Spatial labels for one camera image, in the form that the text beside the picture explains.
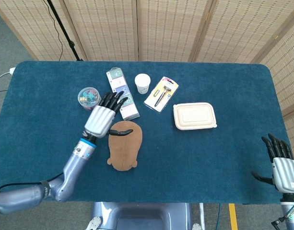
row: clear plastic container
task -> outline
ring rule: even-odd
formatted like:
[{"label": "clear plastic container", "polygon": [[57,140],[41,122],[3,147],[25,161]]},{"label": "clear plastic container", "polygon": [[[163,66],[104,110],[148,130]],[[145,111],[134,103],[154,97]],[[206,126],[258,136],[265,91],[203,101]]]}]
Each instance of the clear plastic container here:
[{"label": "clear plastic container", "polygon": [[175,104],[174,117],[180,130],[217,127],[213,106],[206,102]]},{"label": "clear plastic container", "polygon": [[101,96],[97,89],[87,87],[82,89],[78,94],[78,101],[86,110],[92,110],[101,100]]}]

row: stuffed toy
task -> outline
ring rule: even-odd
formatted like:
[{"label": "stuffed toy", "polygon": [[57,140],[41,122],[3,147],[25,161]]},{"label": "stuffed toy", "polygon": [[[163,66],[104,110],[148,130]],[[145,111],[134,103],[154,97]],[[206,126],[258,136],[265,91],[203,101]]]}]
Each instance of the stuffed toy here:
[{"label": "stuffed toy", "polygon": [[115,123],[111,129],[123,131],[133,129],[126,136],[108,137],[110,158],[107,164],[112,165],[118,171],[127,171],[137,166],[137,155],[142,142],[142,130],[139,125],[131,121],[120,121]]}]

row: table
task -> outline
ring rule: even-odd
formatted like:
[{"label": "table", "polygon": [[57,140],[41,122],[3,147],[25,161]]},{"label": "table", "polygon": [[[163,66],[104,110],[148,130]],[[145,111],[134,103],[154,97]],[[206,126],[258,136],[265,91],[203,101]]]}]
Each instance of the table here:
[{"label": "table", "polygon": [[[90,114],[77,94],[88,86],[101,95],[111,91],[106,72],[112,67],[122,68],[141,115],[133,120],[143,131],[138,167],[118,172],[107,165],[107,137],[100,139],[72,200],[279,203],[280,193],[250,174],[272,173],[261,136],[288,140],[270,72],[258,64],[20,63],[0,114],[0,185],[62,171]],[[179,84],[161,113],[143,104],[148,94],[135,88],[138,73],[150,75],[150,91],[163,76]],[[178,130],[173,105],[191,102],[212,104],[218,127]]]}]

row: robotic hand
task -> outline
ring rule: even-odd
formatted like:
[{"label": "robotic hand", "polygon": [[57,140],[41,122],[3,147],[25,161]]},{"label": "robotic hand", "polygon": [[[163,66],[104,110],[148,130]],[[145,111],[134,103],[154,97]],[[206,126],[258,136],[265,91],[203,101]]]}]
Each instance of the robotic hand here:
[{"label": "robotic hand", "polygon": [[278,218],[271,224],[276,230],[277,226],[286,220],[288,230],[294,230],[294,156],[289,145],[268,134],[270,141],[262,137],[266,144],[268,155],[272,164],[272,178],[259,176],[256,172],[252,175],[259,181],[274,185],[282,193],[280,200],[284,216]]},{"label": "robotic hand", "polygon": [[96,140],[106,134],[125,136],[133,131],[129,129],[119,132],[109,129],[116,113],[128,99],[125,97],[118,103],[122,94],[123,91],[118,94],[116,92],[105,94],[99,105],[93,109],[85,124],[83,137],[79,140],[64,166],[63,178],[58,176],[51,180],[33,183],[36,185],[32,187],[0,193],[0,213],[8,214],[35,207],[48,196],[55,198],[58,202],[69,200],[82,169],[96,148]]}]

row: yellow tape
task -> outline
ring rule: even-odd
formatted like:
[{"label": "yellow tape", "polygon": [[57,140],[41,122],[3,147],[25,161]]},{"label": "yellow tape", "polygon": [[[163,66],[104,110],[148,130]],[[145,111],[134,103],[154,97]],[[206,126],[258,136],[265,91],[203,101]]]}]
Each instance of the yellow tape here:
[{"label": "yellow tape", "polygon": [[229,212],[230,212],[230,220],[231,220],[231,229],[238,230],[234,204],[229,204]]}]

